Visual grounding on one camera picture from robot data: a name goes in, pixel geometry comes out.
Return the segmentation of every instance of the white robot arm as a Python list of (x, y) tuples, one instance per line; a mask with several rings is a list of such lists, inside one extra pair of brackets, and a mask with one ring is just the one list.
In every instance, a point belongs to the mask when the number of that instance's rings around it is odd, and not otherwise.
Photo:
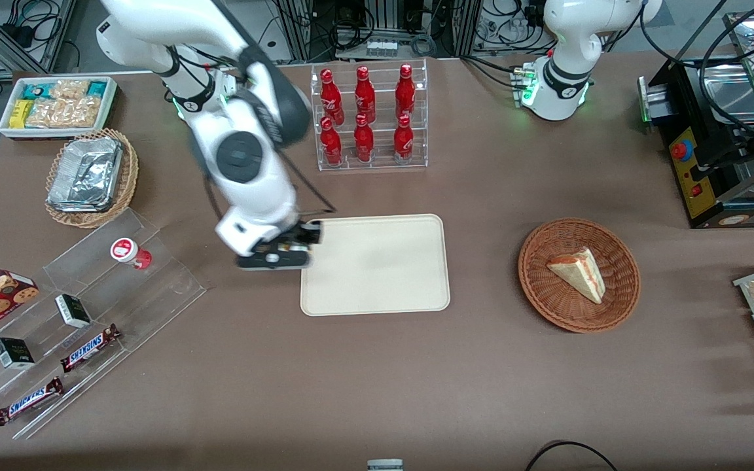
[[(102, 0), (110, 17), (98, 44), (114, 62), (162, 77), (188, 123), (198, 159), (230, 209), (217, 233), (245, 269), (304, 268), (321, 228), (299, 221), (296, 193), (276, 153), (301, 140), (311, 116), (305, 96), (278, 71), (221, 0)], [(208, 44), (251, 86), (209, 69)]]
[(563, 120), (583, 102), (590, 72), (601, 57), (597, 33), (625, 29), (641, 13), (649, 23), (662, 0), (547, 0), (543, 19), (557, 36), (551, 57), (524, 65), (521, 105), (547, 120)]

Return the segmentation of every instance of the red bottle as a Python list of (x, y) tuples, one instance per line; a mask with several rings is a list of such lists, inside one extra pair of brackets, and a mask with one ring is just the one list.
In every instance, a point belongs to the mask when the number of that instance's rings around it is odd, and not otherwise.
[(412, 159), (412, 130), (409, 128), (409, 115), (404, 114), (397, 120), (395, 129), (395, 162), (401, 165), (409, 164)]
[(342, 94), (333, 83), (333, 73), (330, 69), (323, 69), (319, 76), (322, 78), (322, 107), (325, 116), (333, 120), (333, 125), (341, 126), (345, 122), (345, 113), (342, 111)]
[(415, 82), (412, 81), (412, 66), (409, 63), (401, 65), (401, 79), (395, 89), (395, 115), (400, 119), (404, 113), (412, 116), (415, 111)]
[(377, 119), (377, 99), (374, 97), (374, 86), (368, 78), (368, 67), (357, 67), (357, 88), (353, 91), (357, 100), (357, 113), (365, 114), (368, 122)]
[(319, 122), (322, 126), (322, 133), (319, 134), (319, 140), (322, 141), (322, 150), (325, 154), (327, 165), (338, 167), (342, 165), (342, 141), (339, 140), (339, 133), (333, 129), (333, 122), (327, 116), (322, 116)]
[(357, 158), (363, 164), (368, 164), (374, 158), (374, 132), (368, 125), (365, 113), (357, 115), (357, 129), (353, 132), (353, 140), (357, 143)]

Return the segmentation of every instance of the acrylic bottle rack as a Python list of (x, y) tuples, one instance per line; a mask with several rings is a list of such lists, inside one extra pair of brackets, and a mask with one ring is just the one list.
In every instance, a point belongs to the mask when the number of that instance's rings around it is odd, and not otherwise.
[[(400, 78), (402, 63), (412, 66), (412, 81), (415, 82), (415, 111), (412, 113), (410, 127), (415, 136), (412, 141), (412, 157), (409, 164), (398, 164), (395, 161), (395, 129), (397, 128), (397, 116), (395, 116), (395, 87)], [(407, 61), (375, 61), (368, 62), (368, 75), (374, 85), (377, 101), (377, 117), (371, 123), (374, 131), (374, 158), (368, 164), (364, 164), (356, 157), (353, 140), (353, 131), (356, 129), (355, 117), (357, 105), (354, 101), (353, 91), (357, 86), (356, 69), (351, 69), (349, 63), (326, 63), (315, 65), (312, 68), (310, 84), (310, 98), (312, 112), (314, 113), (314, 135), (316, 137), (316, 154), (319, 170), (368, 170), (368, 169), (400, 169), (401, 167), (425, 167), (429, 163), (429, 143), (427, 142), (428, 106), (427, 106), (427, 62), (425, 60)], [(337, 126), (336, 131), (342, 140), (342, 165), (331, 167), (324, 158), (322, 141), (319, 135), (322, 128), (319, 120), (324, 116), (322, 107), (322, 80), (319, 72), (322, 69), (330, 69), (333, 72), (333, 81), (342, 94), (342, 107), (345, 113), (345, 121)]]
[[(110, 257), (109, 247), (121, 237), (130, 237), (150, 251), (153, 262), (146, 270), (135, 270)], [(94, 230), (33, 280), (39, 295), (0, 322), (0, 337), (24, 340), (36, 363), (28, 370), (5, 369), (0, 363), (0, 408), (44, 387), (54, 376), (60, 377), (65, 394), (44, 400), (0, 427), (14, 439), (38, 432), (206, 292), (168, 252), (158, 230), (132, 209)], [(63, 292), (81, 299), (92, 318), (89, 327), (63, 323), (54, 303)], [(122, 337), (72, 372), (63, 373), (60, 360), (110, 324), (116, 325)]]

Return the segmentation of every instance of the wicker basket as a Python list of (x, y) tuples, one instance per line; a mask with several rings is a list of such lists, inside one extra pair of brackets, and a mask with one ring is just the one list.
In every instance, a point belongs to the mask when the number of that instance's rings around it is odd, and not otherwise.
[[(595, 304), (547, 268), (559, 254), (589, 247), (607, 292)], [(518, 274), (526, 297), (543, 317), (572, 332), (603, 332), (627, 319), (641, 291), (636, 260), (609, 230), (582, 218), (561, 218), (533, 230), (520, 250)]]
[[(105, 222), (114, 220), (130, 205), (132, 194), (135, 193), (135, 179), (138, 178), (138, 157), (135, 155), (135, 149), (132, 148), (130, 141), (123, 134), (113, 129), (101, 129), (101, 131), (89, 132), (76, 137), (74, 140), (97, 139), (98, 137), (112, 137), (124, 146), (124, 153), (122, 159), (120, 159), (122, 167), (118, 173), (115, 202), (113, 206), (110, 206), (108, 211), (102, 213), (64, 213), (53, 209), (46, 203), (45, 209), (48, 209), (48, 214), (51, 214), (51, 217), (59, 223), (68, 224), (68, 226), (77, 226), (81, 229), (94, 229)], [(57, 167), (60, 164), (60, 157), (62, 155), (63, 149), (60, 149), (57, 152), (57, 158), (51, 164), (51, 171), (48, 173), (48, 178), (45, 179), (46, 191), (51, 190), (51, 184), (57, 175)]]

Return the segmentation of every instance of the table surface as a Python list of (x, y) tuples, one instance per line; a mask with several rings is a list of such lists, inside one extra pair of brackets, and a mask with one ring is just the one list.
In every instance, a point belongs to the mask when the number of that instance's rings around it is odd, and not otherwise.
[[(688, 228), (638, 119), (636, 79), (660, 65), (608, 54), (577, 114), (544, 122), (464, 63), (429, 60), (428, 169), (320, 174), (311, 136), (291, 147), (338, 217), (444, 221), (448, 308), (342, 318), (301, 312), (298, 271), (233, 266), (159, 78), (117, 75), (111, 125), (141, 160), (132, 208), (213, 289), (33, 438), (0, 429), (0, 469), (521, 469), (556, 439), (621, 469), (754, 469), (754, 325), (731, 285), (754, 272), (754, 230)], [(287, 74), (308, 89), (309, 67)], [(42, 204), (60, 145), (0, 143), (0, 268), (29, 275), (87, 234)], [(523, 239), (560, 217), (604, 224), (636, 256), (641, 300), (613, 331), (562, 331), (518, 288)], [(596, 463), (551, 454), (536, 469)]]

